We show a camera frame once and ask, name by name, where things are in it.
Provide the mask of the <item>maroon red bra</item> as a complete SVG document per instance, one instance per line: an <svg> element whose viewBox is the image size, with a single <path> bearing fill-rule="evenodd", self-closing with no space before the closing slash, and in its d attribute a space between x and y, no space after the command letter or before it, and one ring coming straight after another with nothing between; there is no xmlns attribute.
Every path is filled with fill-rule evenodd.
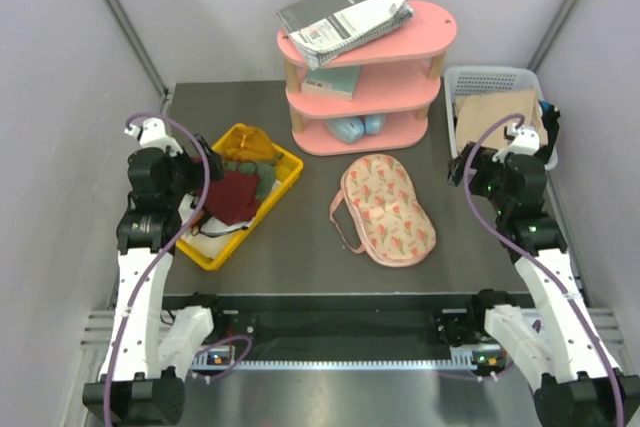
<svg viewBox="0 0 640 427"><path fill-rule="evenodd" d="M260 206L256 199L258 183L257 174L227 171L222 180L210 185L202 212L192 226L203 225L210 218L226 225L250 221Z"/></svg>

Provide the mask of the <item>floral mesh laundry bag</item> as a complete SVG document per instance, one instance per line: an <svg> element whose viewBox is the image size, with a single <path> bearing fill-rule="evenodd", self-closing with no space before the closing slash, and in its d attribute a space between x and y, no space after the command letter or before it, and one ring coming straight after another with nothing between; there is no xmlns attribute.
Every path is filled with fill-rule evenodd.
<svg viewBox="0 0 640 427"><path fill-rule="evenodd" d="M371 154L355 160L343 173L329 207L329 219L345 205L360 244L351 247L389 268L406 268L425 260L436 246L435 228L419 203L405 167L394 157Z"/></svg>

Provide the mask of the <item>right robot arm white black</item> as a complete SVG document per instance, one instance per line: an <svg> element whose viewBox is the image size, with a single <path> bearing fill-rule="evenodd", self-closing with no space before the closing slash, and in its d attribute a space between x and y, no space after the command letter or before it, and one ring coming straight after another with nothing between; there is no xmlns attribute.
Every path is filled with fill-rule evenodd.
<svg viewBox="0 0 640 427"><path fill-rule="evenodd" d="M529 384L541 425L628 425L639 409L639 377L623 372L596 331L568 244L544 207L543 162L499 158L470 142L450 161L448 181L491 203L496 218L484 226L508 251L541 323L536 328L507 293L485 290L472 298L469 335L504 348Z"/></svg>

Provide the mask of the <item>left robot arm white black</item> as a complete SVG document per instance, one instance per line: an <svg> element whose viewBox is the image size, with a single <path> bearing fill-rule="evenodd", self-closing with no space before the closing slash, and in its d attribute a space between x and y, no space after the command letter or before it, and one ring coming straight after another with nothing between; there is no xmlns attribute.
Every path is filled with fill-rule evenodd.
<svg viewBox="0 0 640 427"><path fill-rule="evenodd" d="M220 156L200 135L199 157L167 142L128 158L131 190L116 228L119 289L109 347L82 402L107 426L174 426L184 411L185 379L202 342L216 343L227 321L211 297L175 302L176 318L162 335L166 278L182 235L183 198L223 176Z"/></svg>

